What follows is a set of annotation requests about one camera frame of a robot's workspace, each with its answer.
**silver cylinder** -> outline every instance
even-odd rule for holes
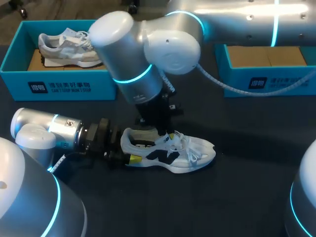
[[[56,146],[74,150],[79,141],[79,131],[82,127],[81,120],[68,118],[61,115],[46,113],[37,110],[19,109],[11,122],[11,135],[16,137],[20,129],[28,124],[37,124],[56,136]]]
[[[3,138],[0,159],[1,236],[85,236],[86,210],[65,184]]]
[[[98,19],[89,35],[129,103],[145,103],[160,93],[163,82],[146,60],[141,23],[126,12],[112,12]]]
[[[172,0],[167,12],[187,11],[214,43],[244,46],[312,45],[316,40],[314,0]]]

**robotic arm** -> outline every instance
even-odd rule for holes
[[[243,46],[315,45],[314,0],[171,0],[167,14],[135,22],[109,13],[89,29],[91,43],[130,104],[161,135],[172,133],[163,72],[196,66],[204,42]]]

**black n logo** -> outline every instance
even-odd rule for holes
[[[168,155],[168,151],[155,150],[154,152],[151,152],[148,156],[146,156],[146,158],[150,160],[154,160],[158,158],[160,162],[163,162],[165,164],[172,164],[174,160],[179,157],[180,154],[178,152],[173,152],[169,156],[167,155]]]

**blue shoe box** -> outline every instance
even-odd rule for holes
[[[23,21],[0,67],[15,101],[115,100],[117,88],[107,70],[27,71],[41,33],[66,28],[88,31],[94,20]]]
[[[283,89],[316,70],[316,47],[301,47],[300,53],[299,56],[305,60],[305,66],[233,67],[228,47],[223,44],[215,45],[216,61],[222,82],[250,92],[264,93]],[[279,96],[289,95],[316,95],[316,78],[313,77],[296,89]],[[244,97],[245,95],[224,90],[224,96]]]

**shoe tongue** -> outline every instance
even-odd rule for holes
[[[71,37],[76,37],[76,34],[77,34],[77,32],[76,32],[76,31],[73,31],[73,30],[70,29],[70,28],[66,28],[66,29],[64,30],[64,32],[61,33],[61,35],[63,35],[63,36],[71,36]]]
[[[170,141],[170,140],[171,140],[171,138],[170,138],[169,134],[166,134],[166,135],[164,135],[164,136],[158,138],[158,139],[155,141],[155,144],[156,144],[156,145],[163,144],[163,143],[166,143],[166,142],[168,142],[168,141]]]
[[[72,43],[76,43],[76,44],[80,44],[81,43],[81,39],[80,38],[76,38],[76,37],[72,37],[72,36],[66,36],[66,35],[61,35],[59,37],[59,45],[62,45],[66,40],[70,41]]]

